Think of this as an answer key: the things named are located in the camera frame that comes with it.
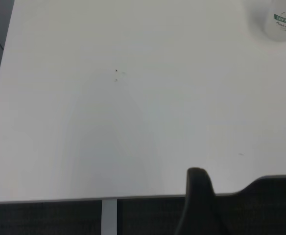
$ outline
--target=white table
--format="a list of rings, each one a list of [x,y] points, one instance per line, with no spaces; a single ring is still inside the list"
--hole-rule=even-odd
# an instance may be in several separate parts
[[[268,1],[16,0],[0,202],[217,193],[286,174],[286,43]]]

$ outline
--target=white tabletop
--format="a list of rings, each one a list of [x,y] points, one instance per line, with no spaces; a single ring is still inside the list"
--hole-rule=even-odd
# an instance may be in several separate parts
[[[17,0],[0,201],[217,193],[286,174],[286,43],[252,0]]]

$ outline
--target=table surface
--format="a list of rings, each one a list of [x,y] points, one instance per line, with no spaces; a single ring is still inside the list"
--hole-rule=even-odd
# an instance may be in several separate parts
[[[0,202],[217,193],[286,174],[270,1],[16,0],[0,69]]]

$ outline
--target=white mug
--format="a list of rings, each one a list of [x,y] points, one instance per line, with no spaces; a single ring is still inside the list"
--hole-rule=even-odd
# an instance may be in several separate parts
[[[272,0],[265,33],[275,41],[286,41],[286,0]]]

